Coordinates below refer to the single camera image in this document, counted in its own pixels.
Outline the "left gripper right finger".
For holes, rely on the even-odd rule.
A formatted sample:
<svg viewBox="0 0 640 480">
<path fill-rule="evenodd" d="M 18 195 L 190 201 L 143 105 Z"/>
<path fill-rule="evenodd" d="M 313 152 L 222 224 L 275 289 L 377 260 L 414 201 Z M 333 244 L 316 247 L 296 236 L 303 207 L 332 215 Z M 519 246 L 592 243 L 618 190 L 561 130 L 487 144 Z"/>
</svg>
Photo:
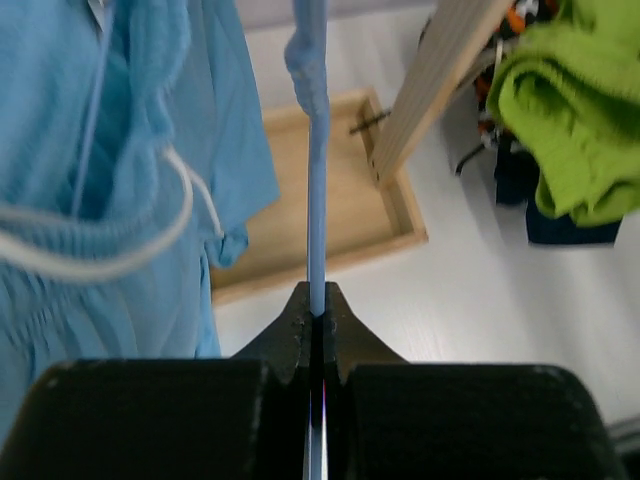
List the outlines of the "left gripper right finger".
<svg viewBox="0 0 640 480">
<path fill-rule="evenodd" d="M 326 286 L 332 479 L 624 479 L 598 407 L 571 371 L 531 363 L 411 363 Z"/>
</svg>

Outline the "blue hanger of green shorts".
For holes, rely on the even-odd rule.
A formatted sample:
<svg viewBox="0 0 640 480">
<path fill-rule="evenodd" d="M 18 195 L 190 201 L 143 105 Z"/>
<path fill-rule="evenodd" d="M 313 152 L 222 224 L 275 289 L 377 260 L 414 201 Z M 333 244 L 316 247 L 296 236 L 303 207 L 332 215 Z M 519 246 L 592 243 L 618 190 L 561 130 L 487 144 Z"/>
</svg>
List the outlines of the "blue hanger of green shorts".
<svg viewBox="0 0 640 480">
<path fill-rule="evenodd" d="M 330 135 L 326 69 L 328 3 L 295 1 L 293 13 L 295 32 L 286 46 L 285 62 L 297 102 L 309 118 L 306 276 L 311 314 L 311 361 L 308 477 L 320 479 L 323 470 L 322 353 L 326 308 L 327 151 Z"/>
</svg>

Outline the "navy blue shorts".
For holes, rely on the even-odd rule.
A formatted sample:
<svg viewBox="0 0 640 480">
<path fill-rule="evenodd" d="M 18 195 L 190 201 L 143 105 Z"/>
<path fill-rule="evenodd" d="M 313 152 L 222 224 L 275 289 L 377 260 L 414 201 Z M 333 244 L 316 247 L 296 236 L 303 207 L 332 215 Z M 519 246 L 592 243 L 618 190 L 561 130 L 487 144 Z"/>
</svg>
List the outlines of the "navy blue shorts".
<svg viewBox="0 0 640 480">
<path fill-rule="evenodd" d="M 579 227 L 569 215 L 549 218 L 541 213 L 535 193 L 540 172 L 534 156 L 511 134 L 499 140 L 494 169 L 496 204 L 525 205 L 530 244 L 542 246 L 613 245 L 622 221 L 595 227 Z"/>
</svg>

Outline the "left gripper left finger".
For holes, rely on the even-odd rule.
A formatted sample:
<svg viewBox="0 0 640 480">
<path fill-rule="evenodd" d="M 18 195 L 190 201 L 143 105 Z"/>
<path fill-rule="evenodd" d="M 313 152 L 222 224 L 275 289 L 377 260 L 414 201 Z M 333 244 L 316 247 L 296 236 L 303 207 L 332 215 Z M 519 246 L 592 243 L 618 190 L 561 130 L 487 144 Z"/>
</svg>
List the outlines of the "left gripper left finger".
<svg viewBox="0 0 640 480">
<path fill-rule="evenodd" d="M 30 388 L 5 479 L 309 479 L 312 318 L 298 284 L 235 355 L 81 360 Z"/>
</svg>

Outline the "lime green shorts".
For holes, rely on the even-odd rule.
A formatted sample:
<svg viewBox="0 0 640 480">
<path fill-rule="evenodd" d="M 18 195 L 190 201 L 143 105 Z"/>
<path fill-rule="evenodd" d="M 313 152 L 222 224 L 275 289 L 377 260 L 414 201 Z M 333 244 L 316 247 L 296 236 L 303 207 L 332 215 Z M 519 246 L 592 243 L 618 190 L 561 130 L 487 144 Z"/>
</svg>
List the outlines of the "lime green shorts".
<svg viewBox="0 0 640 480">
<path fill-rule="evenodd" d="M 593 227 L 638 209 L 638 2 L 558 2 L 520 36 L 493 87 L 493 115 L 538 164 L 542 214 Z"/>
</svg>

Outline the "wooden clothes rack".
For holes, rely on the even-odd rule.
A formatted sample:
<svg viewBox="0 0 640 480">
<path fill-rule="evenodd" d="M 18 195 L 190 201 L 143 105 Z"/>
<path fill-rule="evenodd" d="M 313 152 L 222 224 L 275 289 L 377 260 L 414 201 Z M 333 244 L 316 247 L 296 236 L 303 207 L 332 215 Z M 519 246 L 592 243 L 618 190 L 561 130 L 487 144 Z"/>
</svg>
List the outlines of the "wooden clothes rack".
<svg viewBox="0 0 640 480">
<path fill-rule="evenodd" d="M 427 232 L 405 162 L 430 126 L 490 61 L 483 47 L 505 1 L 442 1 L 384 117 L 377 93 L 360 88 L 330 101 L 327 265 L 353 266 L 423 243 Z M 296 106 L 263 114 L 281 195 L 248 224 L 250 245 L 213 273 L 216 304 L 304 278 L 307 268 L 308 120 Z"/>
</svg>

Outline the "camouflage patterned shorts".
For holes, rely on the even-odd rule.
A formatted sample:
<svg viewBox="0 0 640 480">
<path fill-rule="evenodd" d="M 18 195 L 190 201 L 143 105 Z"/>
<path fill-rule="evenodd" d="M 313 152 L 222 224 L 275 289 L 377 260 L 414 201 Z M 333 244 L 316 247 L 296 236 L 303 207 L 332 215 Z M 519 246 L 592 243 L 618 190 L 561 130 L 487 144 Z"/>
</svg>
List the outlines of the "camouflage patterned shorts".
<svg viewBox="0 0 640 480">
<path fill-rule="evenodd" d="M 488 66 L 473 81 L 478 101 L 478 132 L 484 147 L 497 150 L 502 138 L 510 133 L 500 118 L 493 115 L 493 100 L 497 98 L 497 90 L 493 87 L 495 71 L 500 69 L 501 62 L 528 27 L 551 21 L 557 11 L 557 1 L 513 1 L 489 37 L 482 51 L 489 55 Z"/>
</svg>

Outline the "light blue shorts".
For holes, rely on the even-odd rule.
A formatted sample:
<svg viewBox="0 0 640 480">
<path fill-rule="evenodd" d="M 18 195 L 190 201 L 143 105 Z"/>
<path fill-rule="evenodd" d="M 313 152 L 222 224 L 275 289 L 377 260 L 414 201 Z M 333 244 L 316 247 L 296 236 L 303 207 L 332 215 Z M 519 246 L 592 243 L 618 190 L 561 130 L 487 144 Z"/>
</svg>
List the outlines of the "light blue shorts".
<svg viewBox="0 0 640 480">
<path fill-rule="evenodd" d="M 217 357 L 210 269 L 278 194 L 233 2 L 3 2 L 2 432 L 54 364 Z"/>
</svg>

